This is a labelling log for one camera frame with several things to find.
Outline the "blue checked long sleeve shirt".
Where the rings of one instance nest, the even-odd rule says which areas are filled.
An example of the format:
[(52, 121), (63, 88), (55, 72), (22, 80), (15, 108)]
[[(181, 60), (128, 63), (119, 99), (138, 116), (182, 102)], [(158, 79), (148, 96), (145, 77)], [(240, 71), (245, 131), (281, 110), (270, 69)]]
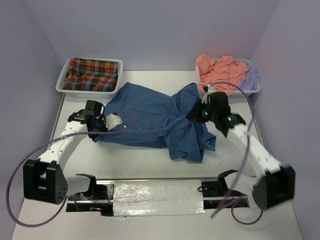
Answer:
[(144, 148), (166, 148), (172, 160), (200, 163), (204, 151), (214, 151), (216, 136), (203, 123), (186, 118), (199, 99), (197, 85), (191, 83), (169, 96), (127, 82), (105, 106), (105, 115), (116, 113), (122, 124), (116, 134), (101, 135), (98, 142)]

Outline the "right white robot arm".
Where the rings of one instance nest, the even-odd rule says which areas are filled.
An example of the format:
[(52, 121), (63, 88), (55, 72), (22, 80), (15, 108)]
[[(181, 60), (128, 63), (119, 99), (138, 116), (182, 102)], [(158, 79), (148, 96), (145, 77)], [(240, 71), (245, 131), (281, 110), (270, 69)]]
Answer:
[(249, 205), (263, 211), (290, 201), (295, 196), (296, 172), (274, 158), (251, 134), (251, 123), (231, 111), (224, 92), (206, 93), (195, 102), (187, 119), (195, 123), (213, 122), (216, 129), (243, 155), (238, 170), (218, 176), (217, 190), (229, 196), (233, 191), (247, 196)]

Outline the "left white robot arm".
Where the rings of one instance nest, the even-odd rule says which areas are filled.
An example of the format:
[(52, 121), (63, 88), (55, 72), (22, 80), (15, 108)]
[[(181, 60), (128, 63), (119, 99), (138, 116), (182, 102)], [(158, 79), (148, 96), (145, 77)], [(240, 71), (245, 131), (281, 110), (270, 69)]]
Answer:
[(86, 199), (98, 194), (96, 177), (77, 173), (64, 176), (64, 168), (80, 142), (92, 141), (108, 129), (102, 113), (104, 105), (87, 100), (85, 108), (72, 113), (56, 142), (36, 160), (28, 159), (23, 165), (23, 193), (30, 200), (59, 205), (66, 197), (80, 193)]

